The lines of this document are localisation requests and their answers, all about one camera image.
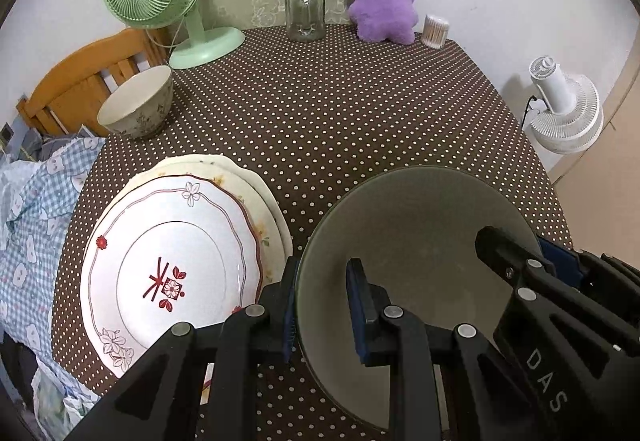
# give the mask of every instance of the floral bowl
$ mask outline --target floral bowl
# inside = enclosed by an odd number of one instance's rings
[[[160,128],[173,99],[171,67],[151,67],[132,76],[107,98],[98,112],[98,123],[114,134],[145,137]]]

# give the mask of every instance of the blue gripper pad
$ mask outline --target blue gripper pad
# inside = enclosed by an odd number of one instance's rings
[[[556,277],[571,287],[580,287],[584,275],[580,271],[578,260],[564,247],[542,237],[538,237],[538,243],[545,259],[556,266]]]
[[[369,356],[369,349],[365,338],[365,318],[360,292],[357,288],[356,276],[351,261],[347,263],[347,299],[349,301],[349,311],[351,313],[351,328],[353,329],[353,340],[356,344],[356,352],[360,357],[360,363],[366,363]]]
[[[284,343],[282,344],[282,354],[285,362],[289,363],[291,358],[291,351],[293,349],[293,343],[296,340],[296,313],[295,313],[295,286],[291,286],[289,292],[289,301],[287,303],[287,312],[284,318]]]

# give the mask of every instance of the cotton swab container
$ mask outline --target cotton swab container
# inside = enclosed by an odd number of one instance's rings
[[[420,40],[432,49],[441,49],[447,42],[449,34],[449,22],[437,16],[430,16],[424,20],[424,30]]]

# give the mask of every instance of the table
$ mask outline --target table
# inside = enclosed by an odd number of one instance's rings
[[[350,26],[324,40],[290,42],[283,27],[246,32],[212,64],[174,71],[166,125],[146,140],[108,138],[80,194],[54,294],[56,361],[97,394],[115,377],[82,325],[84,246],[103,209],[138,172],[166,156],[225,154],[258,172],[278,200],[300,255],[324,212],[367,178],[434,164],[466,170],[499,190],[532,228],[571,239],[545,170],[502,98],[453,41],[432,50],[360,42]],[[319,389],[300,351],[290,365],[261,366],[258,438],[379,440]]]

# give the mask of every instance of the fan base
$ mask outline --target fan base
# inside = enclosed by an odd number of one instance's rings
[[[235,27],[217,27],[204,31],[204,41],[193,44],[191,39],[180,43],[171,53],[172,69],[189,69],[222,58],[238,49],[244,42],[244,33]]]

